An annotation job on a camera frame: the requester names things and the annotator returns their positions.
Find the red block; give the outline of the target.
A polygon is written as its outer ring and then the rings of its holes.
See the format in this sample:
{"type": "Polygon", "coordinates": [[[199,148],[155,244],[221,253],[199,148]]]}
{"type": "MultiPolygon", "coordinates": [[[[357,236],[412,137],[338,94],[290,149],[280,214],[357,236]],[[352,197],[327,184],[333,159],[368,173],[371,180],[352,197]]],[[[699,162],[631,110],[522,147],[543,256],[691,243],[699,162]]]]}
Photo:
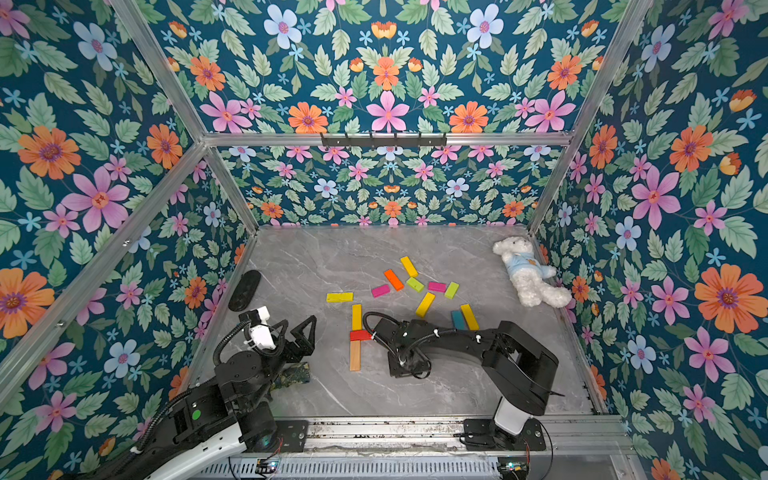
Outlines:
{"type": "Polygon", "coordinates": [[[367,330],[353,330],[349,333],[349,340],[351,342],[370,341],[372,334],[367,330]]]}

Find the long yellow block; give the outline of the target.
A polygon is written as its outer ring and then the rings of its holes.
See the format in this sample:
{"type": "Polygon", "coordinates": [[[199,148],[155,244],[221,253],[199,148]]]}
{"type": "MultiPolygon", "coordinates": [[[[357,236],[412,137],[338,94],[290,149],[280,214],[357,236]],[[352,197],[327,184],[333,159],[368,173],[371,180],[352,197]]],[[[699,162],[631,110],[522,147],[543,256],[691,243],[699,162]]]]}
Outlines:
{"type": "Polygon", "coordinates": [[[352,330],[353,331],[360,331],[363,330],[363,309],[360,304],[354,304],[352,306],[352,330]]]}
{"type": "Polygon", "coordinates": [[[479,330],[480,329],[479,323],[474,314],[474,311],[472,310],[472,307],[469,304],[463,304],[460,306],[460,310],[464,317],[464,320],[466,322],[468,329],[471,331],[479,330]]]}

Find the small lime green block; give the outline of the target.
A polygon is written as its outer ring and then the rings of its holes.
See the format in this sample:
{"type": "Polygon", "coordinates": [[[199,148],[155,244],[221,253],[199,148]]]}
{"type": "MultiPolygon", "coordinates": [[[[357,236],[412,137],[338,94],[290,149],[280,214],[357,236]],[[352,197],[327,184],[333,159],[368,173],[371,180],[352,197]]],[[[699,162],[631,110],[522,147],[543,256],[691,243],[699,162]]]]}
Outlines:
{"type": "Polygon", "coordinates": [[[448,299],[453,299],[457,294],[459,288],[460,288],[460,285],[458,283],[456,282],[449,283],[446,288],[446,291],[444,292],[444,296],[448,299]]]}

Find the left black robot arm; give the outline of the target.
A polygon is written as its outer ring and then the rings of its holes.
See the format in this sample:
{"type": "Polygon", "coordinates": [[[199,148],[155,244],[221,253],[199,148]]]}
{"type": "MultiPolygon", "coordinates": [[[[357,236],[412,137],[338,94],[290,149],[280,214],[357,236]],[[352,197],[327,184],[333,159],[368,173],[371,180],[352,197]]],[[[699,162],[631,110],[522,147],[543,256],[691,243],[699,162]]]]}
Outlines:
{"type": "Polygon", "coordinates": [[[213,350],[212,378],[169,400],[138,441],[86,478],[181,479],[221,457],[278,451],[270,391],[287,365],[314,352],[316,326],[315,316],[290,327],[268,324],[258,309],[241,313],[213,350]]]}

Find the magenta block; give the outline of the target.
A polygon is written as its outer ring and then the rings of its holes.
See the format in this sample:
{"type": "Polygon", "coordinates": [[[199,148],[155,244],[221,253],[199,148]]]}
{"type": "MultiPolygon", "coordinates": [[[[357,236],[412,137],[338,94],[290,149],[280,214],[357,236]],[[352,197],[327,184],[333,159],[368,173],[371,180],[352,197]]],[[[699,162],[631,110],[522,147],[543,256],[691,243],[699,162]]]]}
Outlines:
{"type": "Polygon", "coordinates": [[[445,283],[431,281],[427,285],[430,292],[445,293],[448,286],[445,283]]]}
{"type": "Polygon", "coordinates": [[[391,292],[391,287],[389,284],[384,284],[378,287],[375,287],[371,290],[371,294],[374,298],[379,298],[384,295],[387,295],[391,292]]]}

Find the long orange block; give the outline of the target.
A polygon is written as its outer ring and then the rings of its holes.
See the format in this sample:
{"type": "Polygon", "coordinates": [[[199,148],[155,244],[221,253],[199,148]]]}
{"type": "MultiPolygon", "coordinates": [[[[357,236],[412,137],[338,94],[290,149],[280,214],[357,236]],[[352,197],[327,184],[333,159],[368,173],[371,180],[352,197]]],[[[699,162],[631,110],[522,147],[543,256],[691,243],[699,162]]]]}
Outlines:
{"type": "Polygon", "coordinates": [[[404,289],[404,283],[392,269],[386,270],[384,275],[395,291],[401,291],[404,289]]]}

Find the teal blue block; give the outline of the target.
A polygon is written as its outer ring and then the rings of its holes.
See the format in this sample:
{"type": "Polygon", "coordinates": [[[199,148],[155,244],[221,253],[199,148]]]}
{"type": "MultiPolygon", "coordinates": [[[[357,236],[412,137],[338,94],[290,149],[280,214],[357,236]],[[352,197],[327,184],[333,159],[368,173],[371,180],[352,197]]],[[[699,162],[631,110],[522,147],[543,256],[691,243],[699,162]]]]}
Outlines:
{"type": "Polygon", "coordinates": [[[451,320],[453,328],[459,331],[468,330],[468,324],[461,310],[454,310],[451,312],[451,320]]]}

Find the black oval case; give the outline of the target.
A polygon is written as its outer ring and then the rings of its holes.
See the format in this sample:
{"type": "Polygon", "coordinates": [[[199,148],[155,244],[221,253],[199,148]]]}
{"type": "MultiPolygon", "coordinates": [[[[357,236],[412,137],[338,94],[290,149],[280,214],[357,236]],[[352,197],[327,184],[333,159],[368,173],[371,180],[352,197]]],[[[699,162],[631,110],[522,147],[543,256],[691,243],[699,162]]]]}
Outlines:
{"type": "Polygon", "coordinates": [[[245,272],[230,296],[228,309],[233,312],[244,311],[252,301],[261,279],[262,274],[258,270],[252,269],[245,272]]]}

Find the yellow flat block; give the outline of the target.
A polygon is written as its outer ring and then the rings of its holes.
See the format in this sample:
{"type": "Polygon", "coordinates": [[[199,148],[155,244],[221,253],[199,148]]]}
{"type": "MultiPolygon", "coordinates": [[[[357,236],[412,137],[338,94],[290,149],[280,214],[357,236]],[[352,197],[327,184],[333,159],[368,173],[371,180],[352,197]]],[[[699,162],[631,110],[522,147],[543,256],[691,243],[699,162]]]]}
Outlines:
{"type": "Polygon", "coordinates": [[[329,293],[326,296],[326,301],[328,303],[353,302],[354,301],[354,294],[352,292],[329,293]]]}

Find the white teddy bear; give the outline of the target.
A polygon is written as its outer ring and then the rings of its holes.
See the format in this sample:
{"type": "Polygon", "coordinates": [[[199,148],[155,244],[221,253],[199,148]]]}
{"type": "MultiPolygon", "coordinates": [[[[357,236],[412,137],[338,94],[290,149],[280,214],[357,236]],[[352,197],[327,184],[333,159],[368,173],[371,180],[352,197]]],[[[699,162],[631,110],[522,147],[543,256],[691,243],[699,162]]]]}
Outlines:
{"type": "Polygon", "coordinates": [[[556,275],[556,270],[536,259],[530,240],[519,236],[507,237],[496,242],[492,251],[501,257],[524,307],[532,308],[544,303],[553,308],[564,308],[573,299],[568,289],[547,282],[556,275]]]}

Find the metal base rail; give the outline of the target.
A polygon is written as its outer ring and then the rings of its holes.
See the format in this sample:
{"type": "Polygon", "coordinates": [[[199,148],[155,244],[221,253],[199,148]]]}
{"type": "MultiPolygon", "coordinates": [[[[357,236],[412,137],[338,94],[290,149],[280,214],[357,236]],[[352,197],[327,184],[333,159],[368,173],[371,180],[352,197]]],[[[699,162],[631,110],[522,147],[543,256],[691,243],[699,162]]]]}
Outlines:
{"type": "Polygon", "coordinates": [[[615,415],[552,414],[527,421],[508,439],[483,416],[285,417],[291,443],[305,451],[512,453],[610,456],[634,454],[615,415]]]}

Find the horizontal aluminium frame bar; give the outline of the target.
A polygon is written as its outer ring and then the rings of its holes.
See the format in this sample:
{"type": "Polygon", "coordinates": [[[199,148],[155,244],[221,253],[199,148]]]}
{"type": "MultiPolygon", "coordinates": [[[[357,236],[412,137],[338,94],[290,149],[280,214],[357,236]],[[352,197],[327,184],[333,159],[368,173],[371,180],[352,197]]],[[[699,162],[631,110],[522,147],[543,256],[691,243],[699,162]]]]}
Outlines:
{"type": "Polygon", "coordinates": [[[394,133],[394,134],[278,134],[278,133],[209,133],[204,137],[205,144],[211,147],[232,146],[322,146],[322,147],[360,147],[378,148],[395,146],[402,148],[442,147],[449,145],[549,145],[567,146],[573,135],[570,132],[535,133],[394,133]]]}

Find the aluminium frame post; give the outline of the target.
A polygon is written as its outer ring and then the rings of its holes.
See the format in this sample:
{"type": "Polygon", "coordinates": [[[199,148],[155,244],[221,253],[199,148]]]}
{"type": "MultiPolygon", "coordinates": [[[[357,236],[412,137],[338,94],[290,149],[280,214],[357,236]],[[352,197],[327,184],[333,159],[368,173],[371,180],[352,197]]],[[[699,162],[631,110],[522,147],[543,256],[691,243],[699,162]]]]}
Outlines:
{"type": "Polygon", "coordinates": [[[579,152],[579,148],[587,136],[591,122],[595,119],[603,98],[608,93],[623,59],[642,28],[643,21],[653,5],[651,0],[632,0],[627,3],[625,13],[615,31],[605,55],[604,61],[595,80],[592,83],[579,113],[574,122],[569,143],[561,153],[549,176],[539,203],[531,221],[528,223],[528,234],[533,239],[542,226],[546,214],[552,206],[559,188],[565,181],[570,161],[579,152]]]}
{"type": "Polygon", "coordinates": [[[139,6],[135,1],[113,1],[112,6],[189,134],[191,145],[188,152],[191,152],[193,147],[202,148],[203,153],[193,154],[193,158],[205,157],[245,230],[251,237],[255,237],[258,225],[246,205],[242,191],[237,186],[230,169],[225,165],[218,148],[209,141],[211,133],[201,120],[189,95],[184,91],[178,76],[172,70],[165,52],[139,6]]]}

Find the left aluminium frame bar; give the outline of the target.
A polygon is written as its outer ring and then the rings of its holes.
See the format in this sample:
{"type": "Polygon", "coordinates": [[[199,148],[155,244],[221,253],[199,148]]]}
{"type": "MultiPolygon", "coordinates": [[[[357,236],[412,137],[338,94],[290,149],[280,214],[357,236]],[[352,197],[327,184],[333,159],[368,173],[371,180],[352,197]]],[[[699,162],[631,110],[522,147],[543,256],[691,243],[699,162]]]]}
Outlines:
{"type": "Polygon", "coordinates": [[[42,357],[55,347],[68,325],[92,298],[95,289],[106,281],[130,245],[137,241],[145,227],[167,204],[171,194],[192,174],[205,151],[203,141],[191,145],[178,164],[153,188],[42,318],[6,355],[1,362],[2,409],[31,376],[42,357]]]}

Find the aluminium frame post back right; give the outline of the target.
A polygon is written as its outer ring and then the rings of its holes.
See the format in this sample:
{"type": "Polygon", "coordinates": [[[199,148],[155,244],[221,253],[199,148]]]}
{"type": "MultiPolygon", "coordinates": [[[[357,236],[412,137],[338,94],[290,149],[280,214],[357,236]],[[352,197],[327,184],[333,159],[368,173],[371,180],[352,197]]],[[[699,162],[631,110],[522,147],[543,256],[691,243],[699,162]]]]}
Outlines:
{"type": "Polygon", "coordinates": [[[579,113],[574,122],[569,143],[561,153],[549,176],[539,203],[531,221],[528,223],[528,234],[533,239],[542,226],[546,214],[552,206],[559,188],[565,181],[570,161],[579,152],[579,148],[587,136],[591,122],[595,119],[603,98],[608,93],[623,59],[642,28],[643,21],[653,5],[651,0],[632,0],[627,3],[625,13],[615,31],[605,55],[604,61],[595,80],[592,83],[579,113]]]}

